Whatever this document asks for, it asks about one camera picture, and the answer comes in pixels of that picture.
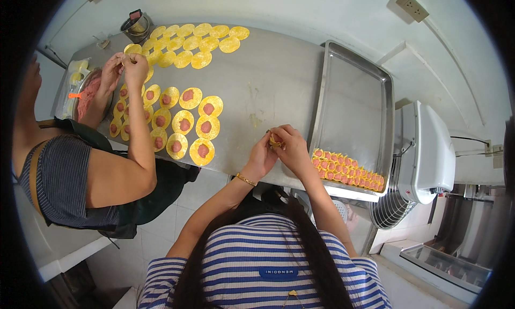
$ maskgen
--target necklace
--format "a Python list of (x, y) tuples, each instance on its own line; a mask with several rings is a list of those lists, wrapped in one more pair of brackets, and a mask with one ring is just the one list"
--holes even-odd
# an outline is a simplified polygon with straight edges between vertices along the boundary
[(304, 309), (304, 306), (302, 305), (302, 302), (300, 302), (300, 299), (299, 299), (299, 297), (297, 296), (297, 292), (296, 292), (295, 290), (292, 290), (292, 291), (290, 291), (290, 292), (288, 293), (288, 296), (286, 297), (286, 300), (284, 300), (284, 305), (283, 305), (281, 308), (284, 308), (284, 307), (286, 306), (286, 303), (287, 303), (287, 301), (288, 301), (288, 299), (289, 299), (289, 296), (296, 297), (296, 298), (297, 298), (297, 300), (299, 301), (300, 306), (302, 307), (302, 309)]

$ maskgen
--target stainless steel table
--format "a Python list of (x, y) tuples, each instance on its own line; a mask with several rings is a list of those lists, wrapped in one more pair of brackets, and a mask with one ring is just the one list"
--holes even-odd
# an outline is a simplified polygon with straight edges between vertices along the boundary
[[(203, 97), (216, 95), (222, 98), (223, 112), (218, 117), (221, 124), (220, 134), (212, 140), (215, 157), (204, 168), (232, 175), (246, 164), (250, 149), (267, 129), (289, 123), (304, 138), (308, 138), (323, 66), (324, 48), (321, 46), (266, 30), (249, 30), (249, 37), (241, 41), (240, 48), (235, 52), (226, 54), (215, 49), (212, 52), (213, 59), (207, 67), (199, 70), (191, 65), (183, 69), (174, 65), (161, 68), (155, 64), (154, 75), (145, 84), (145, 87), (158, 84), (163, 90), (175, 86), (180, 92), (188, 87), (198, 87), (202, 90)], [(125, 35), (114, 35), (105, 49), (92, 44), (77, 51), (72, 60), (91, 57), (90, 67), (99, 67), (114, 53), (123, 51), (129, 43), (130, 40)], [(122, 77), (115, 90), (111, 110), (123, 84)], [(61, 102), (62, 98), (56, 98), (54, 106), (60, 108)], [(158, 108), (159, 102), (156, 102), (154, 111)], [(172, 116), (180, 110), (179, 104), (171, 108)], [(197, 108), (190, 111), (196, 121)], [(111, 112), (98, 128), (100, 133), (110, 139), (109, 124), (112, 118)], [(167, 132), (169, 136), (173, 133), (171, 126)], [(189, 144), (197, 138), (194, 128), (186, 138)], [(113, 140), (127, 144), (120, 136)], [(171, 159), (166, 149), (157, 154)], [(180, 161), (193, 164), (188, 152)], [(303, 190), (301, 182), (281, 162), (274, 166), (263, 181)], [(334, 187), (327, 189), (334, 196), (377, 201), (377, 196)]]

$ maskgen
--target shirt logo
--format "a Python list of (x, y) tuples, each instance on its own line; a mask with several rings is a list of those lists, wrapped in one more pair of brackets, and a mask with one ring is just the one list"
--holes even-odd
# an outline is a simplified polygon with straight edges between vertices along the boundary
[(266, 281), (294, 281), (299, 275), (296, 267), (261, 267), (259, 275)]

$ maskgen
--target dark green apron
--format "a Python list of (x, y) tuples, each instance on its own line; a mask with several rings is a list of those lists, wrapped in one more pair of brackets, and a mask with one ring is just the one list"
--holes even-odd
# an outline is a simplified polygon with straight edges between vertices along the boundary
[[(48, 120), (50, 126), (62, 128), (73, 132), (81, 139), (89, 143), (92, 148), (110, 152), (127, 158), (127, 154), (113, 150), (109, 140), (87, 125), (83, 125), (72, 119)], [(102, 235), (112, 238), (133, 238), (136, 235), (136, 226), (143, 225), (154, 220), (163, 211), (177, 200), (186, 183), (186, 173), (184, 168), (179, 165), (156, 158), (156, 188), (147, 196), (134, 202), (118, 205), (119, 224), (114, 232), (99, 231)]]

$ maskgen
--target hand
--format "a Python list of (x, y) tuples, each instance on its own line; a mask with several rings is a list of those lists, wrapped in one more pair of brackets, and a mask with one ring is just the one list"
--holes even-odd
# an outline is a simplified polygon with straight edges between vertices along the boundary
[(141, 54), (124, 55), (122, 59), (125, 65), (125, 83), (127, 88), (141, 92), (141, 86), (148, 74), (148, 62)]
[(122, 76), (124, 67), (122, 66), (122, 59), (125, 54), (114, 54), (104, 65), (102, 69), (102, 79), (100, 81), (100, 89), (105, 93), (111, 93), (116, 89), (118, 81)]
[(277, 161), (277, 155), (270, 149), (268, 140), (271, 132), (267, 132), (250, 151), (249, 161), (241, 170), (241, 175), (257, 183), (272, 169)]
[(281, 147), (274, 147), (274, 151), (295, 176), (301, 181), (311, 175), (318, 176), (307, 152), (306, 140), (297, 129), (291, 125), (280, 125), (278, 128), (270, 129), (270, 132), (285, 142)]
[(41, 75), (39, 74), (39, 63), (35, 61), (36, 56), (32, 58), (30, 64), (25, 72), (23, 85), (21, 90), (20, 104), (23, 102), (31, 101), (34, 105), (34, 99), (38, 96), (39, 88), (41, 87)]

